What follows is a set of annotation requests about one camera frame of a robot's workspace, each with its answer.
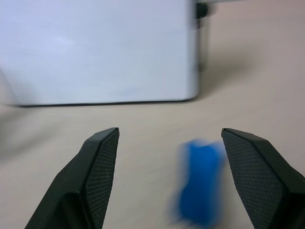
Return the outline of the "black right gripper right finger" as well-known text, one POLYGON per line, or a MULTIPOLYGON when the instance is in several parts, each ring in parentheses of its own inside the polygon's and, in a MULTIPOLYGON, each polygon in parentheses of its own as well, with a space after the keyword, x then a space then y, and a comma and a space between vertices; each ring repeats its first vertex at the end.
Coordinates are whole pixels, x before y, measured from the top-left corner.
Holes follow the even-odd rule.
POLYGON ((224 128, 234 185, 256 229, 305 227, 305 178, 266 139, 224 128))

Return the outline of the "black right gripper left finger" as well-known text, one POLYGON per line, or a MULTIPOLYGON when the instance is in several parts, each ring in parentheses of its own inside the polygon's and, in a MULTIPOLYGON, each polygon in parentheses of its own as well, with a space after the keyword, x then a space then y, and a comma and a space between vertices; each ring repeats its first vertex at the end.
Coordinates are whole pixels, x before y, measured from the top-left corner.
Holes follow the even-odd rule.
POLYGON ((119 128, 95 133, 56 175, 28 229, 101 229, 112 191, 119 128))

